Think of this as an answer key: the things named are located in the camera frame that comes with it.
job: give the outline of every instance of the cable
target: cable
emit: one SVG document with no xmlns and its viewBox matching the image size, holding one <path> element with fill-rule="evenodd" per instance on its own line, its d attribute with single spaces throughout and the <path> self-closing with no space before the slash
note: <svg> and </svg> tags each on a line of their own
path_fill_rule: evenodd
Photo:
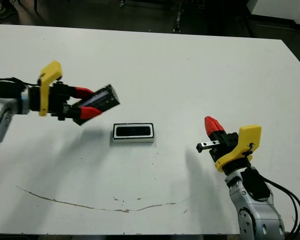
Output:
<svg viewBox="0 0 300 240">
<path fill-rule="evenodd" d="M 298 225 L 298 209 L 297 209 L 296 202 L 295 202 L 294 198 L 291 195 L 288 194 L 288 196 L 290 197 L 290 199 L 291 199 L 291 201 L 293 203 L 295 220 L 294 220 L 294 224 L 293 224 L 292 230 L 290 231 L 290 233 L 288 234 L 288 236 L 286 236 L 285 239 L 289 239 L 292 236 L 292 234 L 295 232 L 296 227 Z"/>
<path fill-rule="evenodd" d="M 26 85 L 26 86 L 39 86 L 37 83 L 33 84 L 33 83 L 24 82 L 24 81 L 21 81 L 20 79 L 15 78 L 15 77 L 0 78 L 0 81 L 8 81 L 8 82 L 13 82 L 13 83 L 17 83 L 17 84 L 23 84 L 23 85 Z"/>
<path fill-rule="evenodd" d="M 297 198 L 297 196 L 294 195 L 291 191 L 289 191 L 289 190 L 286 189 L 285 187 L 283 187 L 283 186 L 281 186 L 281 185 L 279 185 L 279 184 L 277 184 L 277 183 L 275 183 L 275 182 L 273 182 L 273 181 L 270 181 L 269 179 L 267 179 L 267 178 L 265 178 L 265 177 L 263 177 L 263 176 L 261 176 L 261 177 L 263 178 L 263 180 L 264 180 L 266 183 L 269 183 L 269 184 L 271 184 L 272 186 L 274 186 L 275 188 L 277 188 L 277 189 L 283 191 L 284 193 L 286 193 L 287 195 L 289 195 L 291 198 L 293 197 L 293 198 L 296 200 L 296 202 L 299 204 L 299 207 L 300 207 L 300 200 L 299 200 L 299 198 Z M 294 232 L 292 235 L 290 235 L 290 236 L 291 236 L 290 239 L 291 239 L 291 240 L 295 239 L 296 236 L 297 236 L 297 234 L 298 234 L 299 232 L 300 232 L 300 222 L 299 222 L 299 225 L 298 225 L 298 227 L 296 228 L 295 232 Z"/>
<path fill-rule="evenodd" d="M 242 153 L 247 160 L 248 160 L 248 156 L 253 153 L 252 152 L 252 148 L 254 147 L 254 144 L 250 143 L 249 147 L 250 147 L 250 149 L 248 151 Z M 292 228 L 291 232 L 286 236 L 285 240 L 293 240 L 293 239 L 295 239 L 297 237 L 298 233 L 300 232 L 300 222 L 299 222 L 299 225 L 298 225 L 298 208 L 297 208 L 297 205 L 296 205 L 296 202 L 295 202 L 295 200 L 296 200 L 297 203 L 298 203 L 298 205 L 299 205 L 299 207 L 300 207 L 300 200 L 299 200 L 299 198 L 297 198 L 296 195 L 294 195 L 291 191 L 289 191 L 285 187 L 283 187 L 283 186 L 281 186 L 281 185 L 279 185 L 279 184 L 277 184 L 277 183 L 275 183 L 273 181 L 270 181 L 269 179 L 265 178 L 256 169 L 253 169 L 251 166 L 248 166 L 247 168 L 250 169 L 250 170 L 252 170 L 252 171 L 256 171 L 257 174 L 262 178 L 262 180 L 264 182 L 271 184 L 272 186 L 274 186 L 275 188 L 281 190 L 282 192 L 284 192 L 285 194 L 287 194 L 290 197 L 290 199 L 292 201 L 292 204 L 293 204 L 293 208 L 294 208 L 295 221 L 294 221 L 294 225 L 293 225 L 293 228 Z"/>
</svg>

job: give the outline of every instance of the scuff mark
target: scuff mark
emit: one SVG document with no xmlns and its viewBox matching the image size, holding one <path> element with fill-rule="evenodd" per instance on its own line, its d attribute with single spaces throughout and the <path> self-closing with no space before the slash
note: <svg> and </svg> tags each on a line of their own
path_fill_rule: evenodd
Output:
<svg viewBox="0 0 300 240">
<path fill-rule="evenodd" d="M 72 205 L 72 206 L 76 206 L 76 207 L 81 207 L 81 208 L 86 208 L 86 209 L 94 209 L 94 207 L 91 207 L 91 206 L 85 206 L 85 205 L 80 205 L 80 204 L 75 204 L 75 203 L 71 203 L 71 202 L 66 202 L 66 201 L 58 201 L 58 200 L 55 200 L 55 199 L 52 199 L 52 198 L 48 198 L 48 197 L 45 197 L 45 196 L 40 196 L 40 195 L 37 195 L 31 191 L 28 191 L 28 190 L 25 190 L 17 185 L 15 185 L 18 189 L 21 189 L 22 191 L 28 193 L 28 194 L 31 194 L 37 198 L 40 198 L 40 199 L 44 199 L 44 200 L 48 200 L 48 201 L 52 201 L 52 202 L 55 202 L 55 203 L 60 203 L 60 204 L 68 204 L 68 205 Z"/>
<path fill-rule="evenodd" d="M 133 211 L 142 211 L 142 210 L 149 209 L 149 208 L 161 207 L 161 206 L 164 206 L 164 205 L 175 205 L 175 204 L 176 204 L 175 202 L 169 202 L 169 203 L 165 203 L 165 204 L 157 204 L 157 205 L 146 206 L 146 207 L 140 208 L 138 210 L 133 210 Z"/>
<path fill-rule="evenodd" d="M 127 214 L 130 213 L 130 212 L 139 212 L 139 211 L 143 211 L 145 209 L 150 209 L 150 208 L 155 208 L 155 207 L 161 207 L 161 206 L 165 206 L 165 205 L 182 204 L 185 201 L 187 201 L 188 199 L 190 199 L 190 198 L 193 197 L 193 195 L 191 195 L 191 196 L 187 197 L 186 199 L 184 199 L 184 200 L 182 200 L 180 202 L 168 202 L 168 203 L 163 203 L 163 204 L 155 204 L 155 205 L 146 206 L 146 207 L 143 207 L 143 208 L 140 208 L 140 209 L 105 209 L 105 208 L 95 208 L 95 207 L 92 207 L 92 206 L 85 206 L 85 205 L 75 204 L 75 203 L 71 203 L 71 202 L 67 202 L 67 201 L 59 201 L 59 200 L 56 200 L 56 199 L 53 199 L 53 198 L 48 198 L 48 197 L 45 197 L 45 196 L 40 196 L 40 195 L 35 194 L 35 193 L 31 192 L 31 191 L 25 190 L 25 189 L 23 189 L 23 188 L 21 188 L 21 187 L 19 187 L 17 185 L 15 185 L 15 186 L 18 189 L 20 189 L 20 190 L 22 190 L 22 191 L 24 191 L 24 192 L 26 192 L 28 194 L 31 194 L 34 197 L 37 197 L 37 198 L 40 198 L 40 199 L 44 199 L 44 200 L 48 200 L 48 201 L 51 201 L 51 202 L 55 202 L 55 203 L 59 203 L 59 204 L 71 205 L 71 206 L 85 208 L 85 209 L 93 209 L 93 210 L 107 211 L 107 212 L 121 212 L 121 213 L 127 213 Z"/>
<path fill-rule="evenodd" d="M 126 210 L 116 209 L 116 210 L 113 210 L 113 211 L 115 211 L 115 212 L 122 212 L 122 213 L 128 214 L 130 211 L 133 211 L 133 210 L 131 210 L 131 209 L 126 209 Z"/>
</svg>

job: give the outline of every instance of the black rectangular object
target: black rectangular object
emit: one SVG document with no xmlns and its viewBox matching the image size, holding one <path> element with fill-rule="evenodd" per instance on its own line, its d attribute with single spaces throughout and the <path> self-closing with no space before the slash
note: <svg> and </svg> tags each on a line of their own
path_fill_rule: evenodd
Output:
<svg viewBox="0 0 300 240">
<path fill-rule="evenodd" d="M 126 126 L 117 127 L 116 135 L 118 137 L 123 136 L 149 136 L 151 129 L 149 126 Z"/>
<path fill-rule="evenodd" d="M 119 105 L 119 99 L 114 88 L 109 84 L 100 90 L 96 91 L 92 96 L 82 99 L 73 104 L 72 107 L 93 107 L 102 112 L 105 112 L 114 106 Z M 84 124 L 89 119 L 73 119 L 78 125 Z"/>
<path fill-rule="evenodd" d="M 155 130 L 153 123 L 115 123 L 114 143 L 153 143 Z"/>
</svg>

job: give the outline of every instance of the person's shoe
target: person's shoe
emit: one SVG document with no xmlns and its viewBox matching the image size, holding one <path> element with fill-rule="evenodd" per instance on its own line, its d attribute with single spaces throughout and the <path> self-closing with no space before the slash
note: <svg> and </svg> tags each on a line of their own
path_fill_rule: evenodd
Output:
<svg viewBox="0 0 300 240">
<path fill-rule="evenodd" d="M 0 8 L 0 19 L 5 19 L 13 14 L 17 14 L 18 11 L 14 7 L 4 7 Z"/>
</svg>

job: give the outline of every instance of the white table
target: white table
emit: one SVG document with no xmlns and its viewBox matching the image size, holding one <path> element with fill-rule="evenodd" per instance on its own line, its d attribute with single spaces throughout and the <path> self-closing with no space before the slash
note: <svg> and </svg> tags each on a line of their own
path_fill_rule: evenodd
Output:
<svg viewBox="0 0 300 240">
<path fill-rule="evenodd" d="M 66 84 L 112 84 L 121 104 L 81 127 L 14 117 L 0 233 L 238 233 L 225 175 L 196 150 L 208 115 L 228 132 L 261 125 L 253 165 L 300 198 L 300 62 L 281 40 L 0 25 L 0 78 L 36 82 L 52 60 Z M 131 122 L 153 123 L 155 142 L 112 144 L 113 124 Z M 272 190 L 289 231 L 293 206 Z"/>
</svg>

